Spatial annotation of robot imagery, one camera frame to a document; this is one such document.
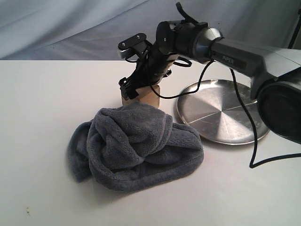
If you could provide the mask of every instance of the white table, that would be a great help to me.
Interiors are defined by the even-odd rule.
[[[76,183],[66,147],[76,127],[102,107],[121,106],[118,81],[126,62],[0,62],[1,226],[299,226],[301,159],[249,169],[253,145],[204,142],[205,159],[190,176],[133,194],[107,190],[93,179]],[[203,65],[174,66],[160,86],[178,94]],[[204,79],[231,80],[213,64]],[[238,74],[238,82],[248,78]],[[161,100],[173,114],[175,100]],[[297,153],[301,146],[269,133],[257,160]]]

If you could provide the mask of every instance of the crumpled towel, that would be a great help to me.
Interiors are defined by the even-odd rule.
[[[108,189],[133,192],[182,178],[203,161],[199,134],[140,102],[101,109],[74,132],[68,159],[78,182],[89,176]]]

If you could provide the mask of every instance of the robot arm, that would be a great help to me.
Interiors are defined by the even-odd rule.
[[[158,84],[179,55],[200,63],[215,60],[250,77],[251,99],[257,99],[264,123],[301,144],[301,51],[225,39],[219,30],[189,17],[179,3],[177,7],[185,20],[161,22],[153,45],[144,34],[119,44],[123,58],[139,56],[133,74],[119,82],[123,97],[135,98],[137,88]]]

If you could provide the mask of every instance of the metal tray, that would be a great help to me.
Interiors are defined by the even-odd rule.
[[[197,85],[197,82],[189,85],[181,93],[193,91]],[[257,101],[250,99],[249,87],[238,83],[238,90],[256,124],[258,139],[261,139],[268,134],[269,128],[258,114]],[[197,93],[177,99],[176,111],[183,123],[210,141],[226,145],[254,142],[251,123],[237,99],[232,81],[202,81]]]

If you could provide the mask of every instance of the white backdrop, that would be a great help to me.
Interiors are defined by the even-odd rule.
[[[0,0],[0,58],[116,60],[139,32],[154,41],[161,21],[182,19],[179,0]],[[226,38],[285,48],[300,0],[181,0]]]

